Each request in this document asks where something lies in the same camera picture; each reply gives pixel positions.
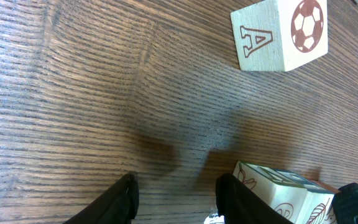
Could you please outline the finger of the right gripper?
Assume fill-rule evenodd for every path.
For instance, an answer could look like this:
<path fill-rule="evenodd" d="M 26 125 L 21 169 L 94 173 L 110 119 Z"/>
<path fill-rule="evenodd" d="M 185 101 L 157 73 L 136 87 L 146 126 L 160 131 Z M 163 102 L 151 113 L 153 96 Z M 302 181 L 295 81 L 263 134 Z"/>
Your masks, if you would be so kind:
<path fill-rule="evenodd" d="M 358 224 L 358 184 L 339 188 L 333 198 L 333 209 L 338 224 Z"/>

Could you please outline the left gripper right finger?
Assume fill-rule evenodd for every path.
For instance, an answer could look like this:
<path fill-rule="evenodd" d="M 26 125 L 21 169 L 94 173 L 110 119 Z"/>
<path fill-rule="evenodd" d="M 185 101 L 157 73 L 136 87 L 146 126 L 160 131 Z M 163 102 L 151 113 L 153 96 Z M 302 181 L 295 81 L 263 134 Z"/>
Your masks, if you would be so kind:
<path fill-rule="evenodd" d="M 225 224 L 292 224 L 230 173 L 216 179 L 215 192 Z"/>

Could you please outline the wooden block red U side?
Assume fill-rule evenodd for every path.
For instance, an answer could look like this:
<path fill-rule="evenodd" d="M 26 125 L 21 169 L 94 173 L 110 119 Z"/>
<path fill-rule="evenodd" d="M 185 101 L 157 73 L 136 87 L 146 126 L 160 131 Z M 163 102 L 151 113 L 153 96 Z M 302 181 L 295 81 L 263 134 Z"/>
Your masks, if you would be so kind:
<path fill-rule="evenodd" d="M 307 189 L 264 166 L 238 161 L 233 175 L 278 214 L 296 223 Z"/>

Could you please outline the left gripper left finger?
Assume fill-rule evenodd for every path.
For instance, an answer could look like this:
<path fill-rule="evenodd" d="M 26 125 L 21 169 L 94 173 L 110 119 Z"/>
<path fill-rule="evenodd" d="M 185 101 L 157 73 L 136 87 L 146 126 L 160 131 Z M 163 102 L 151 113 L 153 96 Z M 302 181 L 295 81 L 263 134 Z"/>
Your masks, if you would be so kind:
<path fill-rule="evenodd" d="M 64 224 L 131 223 L 138 208 L 139 185 L 136 176 L 130 172 Z"/>

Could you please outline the wooden block red pattern top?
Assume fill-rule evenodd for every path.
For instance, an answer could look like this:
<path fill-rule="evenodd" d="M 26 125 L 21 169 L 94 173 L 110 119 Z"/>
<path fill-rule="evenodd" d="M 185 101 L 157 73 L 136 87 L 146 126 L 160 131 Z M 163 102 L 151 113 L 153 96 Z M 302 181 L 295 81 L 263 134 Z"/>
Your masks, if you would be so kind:
<path fill-rule="evenodd" d="M 302 201 L 300 214 L 296 219 L 296 224 L 321 224 L 324 223 L 325 216 L 334 197 L 334 193 L 324 187 L 308 180 L 289 170 L 276 169 L 294 182 L 302 185 L 306 190 L 306 196 Z"/>

